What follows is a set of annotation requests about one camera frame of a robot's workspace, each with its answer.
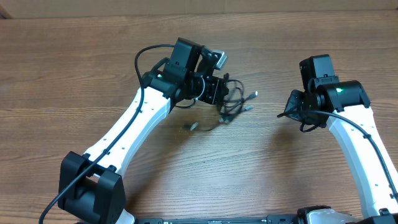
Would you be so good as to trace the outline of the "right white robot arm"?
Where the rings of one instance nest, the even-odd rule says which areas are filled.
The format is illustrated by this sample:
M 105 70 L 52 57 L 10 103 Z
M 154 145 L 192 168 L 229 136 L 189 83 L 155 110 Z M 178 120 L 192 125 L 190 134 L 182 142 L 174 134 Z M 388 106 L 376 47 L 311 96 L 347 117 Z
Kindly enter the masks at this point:
M 338 141 L 356 184 L 362 218 L 329 206 L 300 208 L 295 223 L 397 223 L 397 170 L 378 133 L 364 87 L 340 81 L 328 54 L 299 63 L 303 90 L 292 90 L 281 117 L 301 132 L 328 128 Z

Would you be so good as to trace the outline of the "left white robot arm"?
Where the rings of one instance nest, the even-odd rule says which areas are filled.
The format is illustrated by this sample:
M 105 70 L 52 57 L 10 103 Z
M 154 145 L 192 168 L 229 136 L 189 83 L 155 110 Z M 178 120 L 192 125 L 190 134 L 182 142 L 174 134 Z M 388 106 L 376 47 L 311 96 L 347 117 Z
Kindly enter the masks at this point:
M 226 78 L 213 76 L 227 55 L 187 39 L 171 45 L 171 56 L 138 75 L 140 87 L 113 127 L 83 154 L 70 151 L 60 167 L 54 205 L 85 223 L 136 223 L 126 210 L 123 177 L 150 132 L 182 100 L 219 105 L 228 94 Z

